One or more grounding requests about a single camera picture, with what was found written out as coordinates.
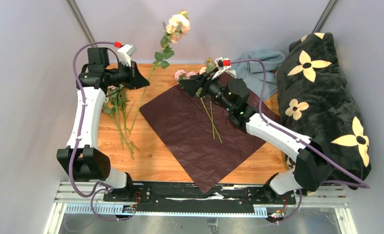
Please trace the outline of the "pink rose stem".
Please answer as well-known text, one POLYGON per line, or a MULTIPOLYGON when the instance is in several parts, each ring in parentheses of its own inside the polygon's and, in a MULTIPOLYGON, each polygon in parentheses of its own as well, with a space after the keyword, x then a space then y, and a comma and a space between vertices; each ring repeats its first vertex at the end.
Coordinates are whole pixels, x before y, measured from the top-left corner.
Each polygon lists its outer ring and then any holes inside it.
POLYGON ((133 104, 128 107, 130 101, 127 91, 125 85, 109 86, 102 104, 102 112, 112 118, 119 133, 122 150, 127 149, 131 159, 134 160, 134 151, 139 149, 130 139, 132 130, 128 127, 127 119, 133 104))

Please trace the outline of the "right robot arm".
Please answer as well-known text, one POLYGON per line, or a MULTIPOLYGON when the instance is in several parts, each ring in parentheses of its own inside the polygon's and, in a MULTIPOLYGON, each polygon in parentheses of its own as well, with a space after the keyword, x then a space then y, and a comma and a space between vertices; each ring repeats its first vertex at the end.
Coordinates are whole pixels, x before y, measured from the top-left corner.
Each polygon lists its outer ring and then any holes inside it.
POLYGON ((247 103, 250 91, 242 79, 232 78, 223 85, 218 78, 194 75, 179 84, 191 97, 208 97, 226 109, 234 128, 272 144, 295 162, 295 168, 273 175, 256 198, 274 204, 290 191, 315 192, 333 172, 334 167, 324 159, 329 152, 325 139, 296 133, 252 107, 247 103))

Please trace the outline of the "white rose stem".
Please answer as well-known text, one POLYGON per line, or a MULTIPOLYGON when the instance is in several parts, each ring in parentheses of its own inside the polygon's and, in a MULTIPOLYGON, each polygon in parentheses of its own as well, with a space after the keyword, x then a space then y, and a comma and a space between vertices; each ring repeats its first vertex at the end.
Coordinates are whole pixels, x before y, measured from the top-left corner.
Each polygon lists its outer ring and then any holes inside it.
POLYGON ((171 48, 171 45, 177 44, 189 32, 191 27, 186 10, 181 10, 179 13, 172 15, 168 22, 163 24, 165 32, 160 40, 160 50, 154 53, 155 61, 147 76, 147 81, 150 80, 158 67, 166 69, 170 65, 168 59, 174 56, 174 50, 171 48))

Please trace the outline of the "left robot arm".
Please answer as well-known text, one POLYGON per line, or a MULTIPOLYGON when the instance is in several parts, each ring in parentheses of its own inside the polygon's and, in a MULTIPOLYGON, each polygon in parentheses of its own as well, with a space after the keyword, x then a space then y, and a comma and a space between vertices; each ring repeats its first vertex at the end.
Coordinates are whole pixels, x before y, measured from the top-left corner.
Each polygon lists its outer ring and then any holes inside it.
POLYGON ((96 190, 85 194, 76 183, 94 181, 96 186, 104 186, 108 193, 114 192, 122 201, 130 201, 135 195, 130 175, 113 168, 109 157, 98 149, 100 114, 111 86, 122 85, 133 90, 150 83, 131 59, 136 51, 134 45, 118 46, 115 54, 118 67, 114 69, 109 68, 108 51, 107 47, 87 46, 88 62, 77 75, 78 100, 73 129, 66 147, 57 151, 57 160, 80 196, 90 197, 96 190))

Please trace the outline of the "dark red wrapping paper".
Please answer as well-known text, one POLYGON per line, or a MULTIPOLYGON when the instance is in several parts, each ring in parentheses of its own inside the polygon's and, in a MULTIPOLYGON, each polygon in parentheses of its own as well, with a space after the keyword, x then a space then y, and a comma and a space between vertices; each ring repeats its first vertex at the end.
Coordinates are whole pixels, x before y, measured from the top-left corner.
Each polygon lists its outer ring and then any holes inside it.
POLYGON ((171 76, 151 79, 139 118, 138 180, 194 182, 206 192, 217 183, 262 184, 286 169, 277 148, 234 129, 222 108, 189 97, 171 76))

